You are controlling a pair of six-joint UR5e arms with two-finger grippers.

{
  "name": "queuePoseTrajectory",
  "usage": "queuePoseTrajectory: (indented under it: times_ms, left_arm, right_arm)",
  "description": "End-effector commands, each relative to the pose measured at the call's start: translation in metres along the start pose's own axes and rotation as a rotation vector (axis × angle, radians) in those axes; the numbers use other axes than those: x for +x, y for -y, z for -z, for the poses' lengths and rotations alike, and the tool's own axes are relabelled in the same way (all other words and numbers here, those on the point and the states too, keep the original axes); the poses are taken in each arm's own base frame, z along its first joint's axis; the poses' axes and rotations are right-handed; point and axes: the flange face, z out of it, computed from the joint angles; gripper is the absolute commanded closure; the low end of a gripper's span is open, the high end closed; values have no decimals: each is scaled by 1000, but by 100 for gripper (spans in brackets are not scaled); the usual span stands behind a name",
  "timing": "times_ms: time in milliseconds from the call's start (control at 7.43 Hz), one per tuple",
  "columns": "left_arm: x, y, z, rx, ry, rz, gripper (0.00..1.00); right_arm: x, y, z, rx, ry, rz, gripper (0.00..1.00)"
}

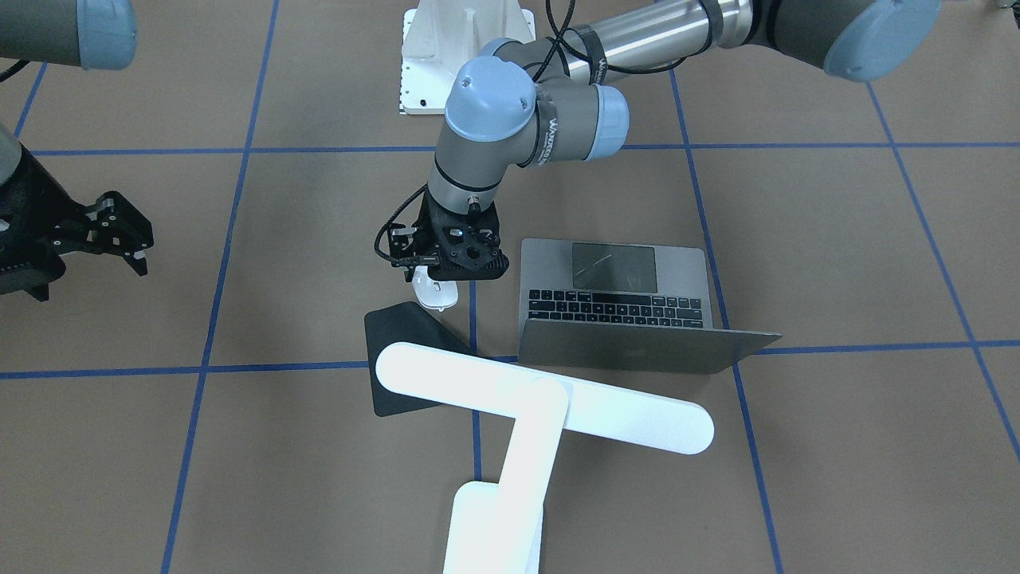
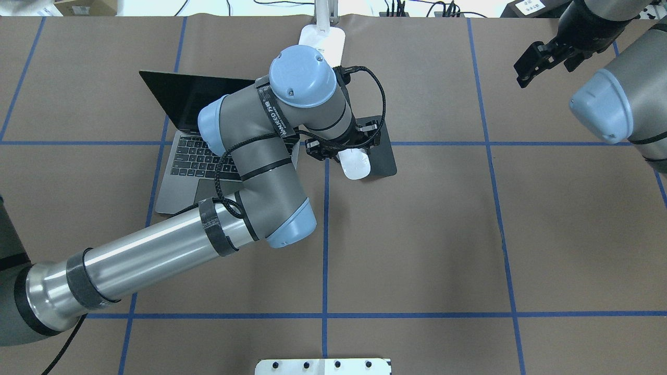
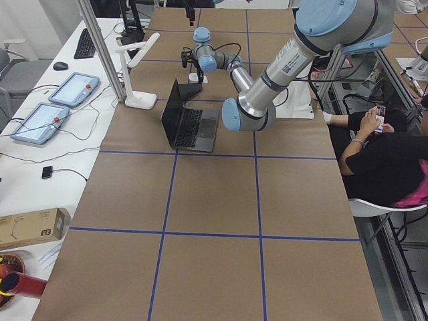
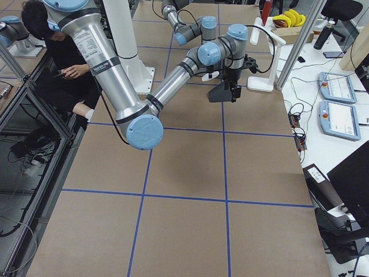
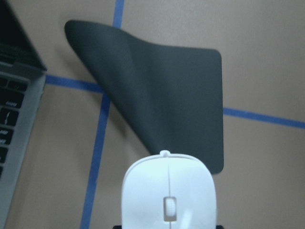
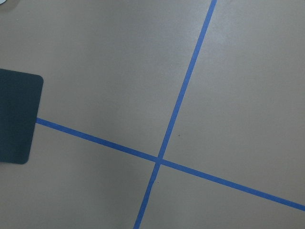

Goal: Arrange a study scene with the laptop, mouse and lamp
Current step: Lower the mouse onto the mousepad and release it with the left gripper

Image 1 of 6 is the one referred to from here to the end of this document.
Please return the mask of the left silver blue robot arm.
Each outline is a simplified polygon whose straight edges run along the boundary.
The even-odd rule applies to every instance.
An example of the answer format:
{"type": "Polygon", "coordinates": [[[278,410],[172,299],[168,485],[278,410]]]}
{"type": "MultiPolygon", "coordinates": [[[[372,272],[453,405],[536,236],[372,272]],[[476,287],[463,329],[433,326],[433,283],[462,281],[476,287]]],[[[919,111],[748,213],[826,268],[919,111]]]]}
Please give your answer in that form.
{"type": "Polygon", "coordinates": [[[656,75],[711,49],[757,45],[832,77],[873,81],[923,43],[937,1],[659,1],[593,23],[571,15],[532,42],[496,37],[452,80],[434,168],[410,226],[388,218],[373,250],[411,279],[495,280],[496,192],[508,167],[612,156],[630,131],[613,81],[656,75]]]}

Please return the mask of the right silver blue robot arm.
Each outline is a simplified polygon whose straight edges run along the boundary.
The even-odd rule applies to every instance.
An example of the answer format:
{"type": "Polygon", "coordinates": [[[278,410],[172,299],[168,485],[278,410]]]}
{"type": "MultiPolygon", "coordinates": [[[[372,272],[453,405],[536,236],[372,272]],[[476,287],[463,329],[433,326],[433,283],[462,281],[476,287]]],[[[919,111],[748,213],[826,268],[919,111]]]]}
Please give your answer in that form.
{"type": "MultiPolygon", "coordinates": [[[[137,51],[137,21],[128,1],[4,1],[1,53],[14,61],[3,79],[30,62],[121,70],[137,51]]],[[[148,273],[153,226],[123,194],[109,191],[91,206],[76,202],[22,142],[1,131],[1,291],[47,301],[65,275],[63,255],[123,258],[148,273]]]]}

